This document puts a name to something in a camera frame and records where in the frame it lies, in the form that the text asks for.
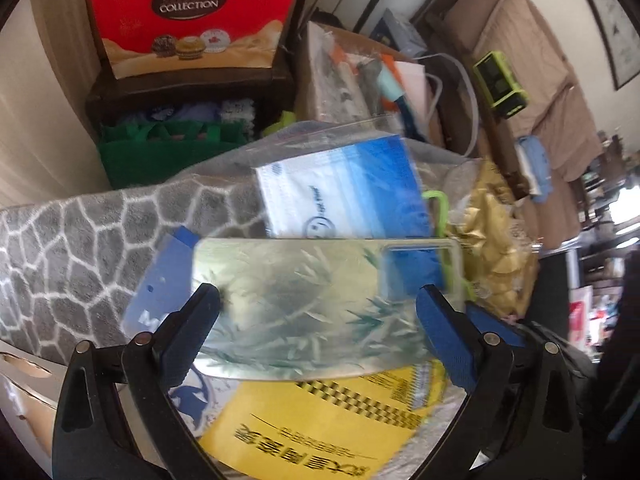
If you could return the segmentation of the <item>cardboard box of clutter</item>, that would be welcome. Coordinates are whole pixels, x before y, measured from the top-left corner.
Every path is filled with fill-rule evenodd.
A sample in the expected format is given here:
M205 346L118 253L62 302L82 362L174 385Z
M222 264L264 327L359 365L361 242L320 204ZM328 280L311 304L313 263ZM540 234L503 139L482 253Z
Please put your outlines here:
M441 148L440 79L385 44L315 22L306 25L295 51L296 118L346 124L382 117L384 125L401 128L397 104L376 82L383 68L397 81L421 138Z

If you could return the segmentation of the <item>yellow checkered envelope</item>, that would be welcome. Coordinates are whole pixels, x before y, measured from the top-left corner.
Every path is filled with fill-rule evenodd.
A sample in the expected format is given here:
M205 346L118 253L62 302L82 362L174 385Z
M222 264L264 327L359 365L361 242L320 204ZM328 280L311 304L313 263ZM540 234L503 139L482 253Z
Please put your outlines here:
M200 445L254 479L369 479L416 434L446 385L437 360L354 378L241 382Z

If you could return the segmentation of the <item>grey white patterned blanket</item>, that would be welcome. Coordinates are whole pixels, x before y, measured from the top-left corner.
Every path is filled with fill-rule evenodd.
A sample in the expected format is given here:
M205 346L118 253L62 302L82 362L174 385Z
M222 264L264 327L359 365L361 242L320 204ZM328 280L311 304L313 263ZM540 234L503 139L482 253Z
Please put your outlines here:
M79 341L119 346L154 332L200 285L194 249L204 238L274 238L268 233L255 168L359 138L323 126L263 140L194 166L159 185L8 208L1 214L1 336L17 348L65 364ZM433 149L405 140L422 181ZM209 377L193 364L171 389L200 442L241 382ZM451 417L448 382L416 434L371 478L407 479Z

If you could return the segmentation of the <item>green bamboo phone case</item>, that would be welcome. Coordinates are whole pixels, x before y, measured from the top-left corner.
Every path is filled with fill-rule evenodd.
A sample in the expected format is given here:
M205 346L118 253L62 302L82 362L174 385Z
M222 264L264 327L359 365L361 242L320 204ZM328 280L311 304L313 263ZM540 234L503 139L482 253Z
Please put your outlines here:
M301 382L372 375L431 355L416 295L435 286L464 307L462 250L450 238L204 238L194 285L221 312L195 367L220 379Z

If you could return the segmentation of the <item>green yellow portable device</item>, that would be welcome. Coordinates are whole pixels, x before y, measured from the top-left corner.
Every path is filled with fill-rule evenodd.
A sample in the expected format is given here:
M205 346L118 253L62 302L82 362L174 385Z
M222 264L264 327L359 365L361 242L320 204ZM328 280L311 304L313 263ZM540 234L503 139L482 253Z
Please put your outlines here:
M503 52L487 52L473 70L490 108L499 117L509 119L528 107L528 94Z

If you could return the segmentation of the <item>cardboard tray box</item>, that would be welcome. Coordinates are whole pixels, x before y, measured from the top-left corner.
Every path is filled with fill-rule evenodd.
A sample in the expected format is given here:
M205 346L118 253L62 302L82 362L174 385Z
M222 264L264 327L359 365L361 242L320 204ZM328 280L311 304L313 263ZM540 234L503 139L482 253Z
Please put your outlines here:
M52 441L66 367L1 343L1 415L22 448L52 478Z

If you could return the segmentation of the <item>green fabric bag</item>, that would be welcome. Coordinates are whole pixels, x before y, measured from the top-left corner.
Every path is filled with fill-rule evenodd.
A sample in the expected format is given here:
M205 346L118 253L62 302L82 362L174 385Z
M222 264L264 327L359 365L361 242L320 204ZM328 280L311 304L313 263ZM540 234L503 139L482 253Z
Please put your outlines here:
M162 183L247 144L239 122L150 122L104 126L98 143L113 188Z

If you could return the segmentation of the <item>gold foil pouch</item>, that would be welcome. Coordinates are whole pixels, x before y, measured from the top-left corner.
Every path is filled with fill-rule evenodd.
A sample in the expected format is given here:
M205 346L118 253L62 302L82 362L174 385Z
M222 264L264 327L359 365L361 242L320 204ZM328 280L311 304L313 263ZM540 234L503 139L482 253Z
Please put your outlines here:
M538 263L510 186L493 162L471 159L447 172L442 190L472 300L499 318L524 318Z

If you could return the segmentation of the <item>brown sofa cushion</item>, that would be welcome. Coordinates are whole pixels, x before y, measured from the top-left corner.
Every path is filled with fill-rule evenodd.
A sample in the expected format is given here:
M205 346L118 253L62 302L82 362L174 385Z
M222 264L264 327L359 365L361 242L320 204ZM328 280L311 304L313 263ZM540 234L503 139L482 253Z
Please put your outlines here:
M602 153L591 110L577 76L532 0L457 0L444 23L480 60L506 56L528 104L506 121L515 139L536 136L554 172L577 180Z

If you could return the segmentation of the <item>blue face mask packet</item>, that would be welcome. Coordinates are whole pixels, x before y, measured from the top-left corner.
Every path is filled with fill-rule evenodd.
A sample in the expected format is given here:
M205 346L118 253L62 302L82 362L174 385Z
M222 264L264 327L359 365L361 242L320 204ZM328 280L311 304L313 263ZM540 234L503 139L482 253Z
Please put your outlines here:
M274 238L431 238L416 168L399 134L366 130L332 148L255 168Z

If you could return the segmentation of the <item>framed wall picture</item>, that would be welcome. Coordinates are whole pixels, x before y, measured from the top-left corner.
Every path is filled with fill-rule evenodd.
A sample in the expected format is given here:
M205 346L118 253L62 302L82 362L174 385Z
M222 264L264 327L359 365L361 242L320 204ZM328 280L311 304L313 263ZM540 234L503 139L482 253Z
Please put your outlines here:
M639 33L620 0L587 0L600 29L614 89L639 75Z

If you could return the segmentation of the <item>red Collection chocolate box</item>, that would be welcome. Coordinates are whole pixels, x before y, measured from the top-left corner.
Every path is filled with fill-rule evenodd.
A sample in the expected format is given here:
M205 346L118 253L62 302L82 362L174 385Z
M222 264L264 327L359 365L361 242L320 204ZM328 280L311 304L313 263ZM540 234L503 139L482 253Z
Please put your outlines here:
M87 0L117 79L273 64L295 0Z

